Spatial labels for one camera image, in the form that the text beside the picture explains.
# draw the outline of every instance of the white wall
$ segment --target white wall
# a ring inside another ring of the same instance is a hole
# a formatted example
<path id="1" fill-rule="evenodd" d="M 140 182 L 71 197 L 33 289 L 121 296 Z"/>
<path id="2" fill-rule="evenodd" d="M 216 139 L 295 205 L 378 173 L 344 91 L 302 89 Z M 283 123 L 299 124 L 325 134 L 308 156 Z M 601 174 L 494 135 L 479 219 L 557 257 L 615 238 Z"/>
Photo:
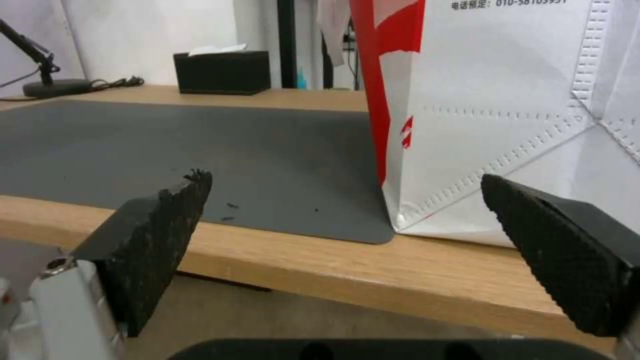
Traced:
<path id="1" fill-rule="evenodd" d="M 55 54 L 55 64 L 61 67 L 54 78 L 83 78 L 83 70 L 66 27 L 60 0 L 2 0 L 0 17 L 18 33 L 26 35 Z M 0 83 L 33 72 L 37 66 L 6 37 L 0 35 Z M 0 96 L 22 94 L 22 84 L 40 81 L 40 76 L 0 88 Z"/>
<path id="2" fill-rule="evenodd" d="M 234 0 L 62 1 L 89 79 L 172 85 L 174 53 L 237 43 Z"/>
<path id="3" fill-rule="evenodd" d="M 235 0 L 237 40 L 249 50 L 269 51 L 271 87 L 282 87 L 277 0 Z"/>

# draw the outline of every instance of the textured rubber pad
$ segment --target textured rubber pad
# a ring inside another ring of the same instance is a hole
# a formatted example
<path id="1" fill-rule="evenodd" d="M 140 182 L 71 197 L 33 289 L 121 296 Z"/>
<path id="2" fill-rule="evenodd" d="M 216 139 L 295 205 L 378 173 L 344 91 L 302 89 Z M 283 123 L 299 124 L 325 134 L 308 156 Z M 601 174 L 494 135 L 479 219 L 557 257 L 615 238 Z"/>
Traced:
<path id="1" fill-rule="evenodd" d="M 584 332 L 617 336 L 639 300 L 640 236 L 594 205 L 485 175 L 486 205 Z"/>
<path id="2" fill-rule="evenodd" d="M 186 181 L 118 208 L 73 251 L 93 261 L 113 316 L 137 336 L 171 282 L 202 215 L 211 173 L 194 170 Z"/>

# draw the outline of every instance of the black pole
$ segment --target black pole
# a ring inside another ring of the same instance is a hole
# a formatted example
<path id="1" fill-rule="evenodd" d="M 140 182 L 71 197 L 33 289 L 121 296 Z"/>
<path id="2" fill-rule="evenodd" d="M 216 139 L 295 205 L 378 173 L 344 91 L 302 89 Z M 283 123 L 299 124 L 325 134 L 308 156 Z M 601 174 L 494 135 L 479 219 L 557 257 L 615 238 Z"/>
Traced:
<path id="1" fill-rule="evenodd" d="M 7 37 L 14 45 L 16 45 L 23 53 L 27 54 L 33 62 L 40 66 L 40 77 L 42 83 L 45 85 L 51 85 L 51 73 L 59 70 L 57 66 L 53 64 L 52 57 L 46 56 L 40 52 L 34 43 L 30 41 L 24 35 L 18 34 L 9 24 L 0 19 L 0 33 Z"/>
<path id="2" fill-rule="evenodd" d="M 324 37 L 322 37 L 322 76 L 323 87 L 325 89 L 333 88 L 333 63 L 331 62 L 329 53 L 327 53 Z"/>
<path id="3" fill-rule="evenodd" d="M 283 88 L 296 88 L 296 16 L 294 0 L 278 0 L 278 38 L 280 40 L 280 72 Z"/>

